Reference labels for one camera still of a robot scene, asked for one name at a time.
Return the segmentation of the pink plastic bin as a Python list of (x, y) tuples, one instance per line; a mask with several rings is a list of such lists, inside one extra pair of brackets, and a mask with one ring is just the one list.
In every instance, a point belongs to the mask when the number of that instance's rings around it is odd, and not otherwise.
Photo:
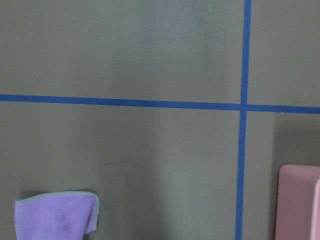
[(287, 164), (277, 186), (276, 240), (320, 238), (320, 168)]

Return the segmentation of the purple microfiber cloth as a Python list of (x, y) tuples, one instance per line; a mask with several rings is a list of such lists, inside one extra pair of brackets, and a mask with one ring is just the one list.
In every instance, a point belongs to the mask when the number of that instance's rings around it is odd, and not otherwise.
[(14, 202), (18, 240), (82, 240), (98, 229), (100, 200), (89, 191), (61, 191)]

